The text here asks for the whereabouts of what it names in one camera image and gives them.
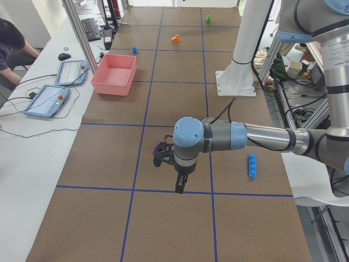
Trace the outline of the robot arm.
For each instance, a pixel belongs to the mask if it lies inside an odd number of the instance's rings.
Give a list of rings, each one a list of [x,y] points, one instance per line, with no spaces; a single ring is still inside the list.
[[[325,130],[272,128],[247,123],[177,121],[172,155],[182,193],[198,154],[256,145],[293,152],[348,172],[348,1],[282,1],[279,33],[287,43],[300,36],[321,46],[330,126]]]

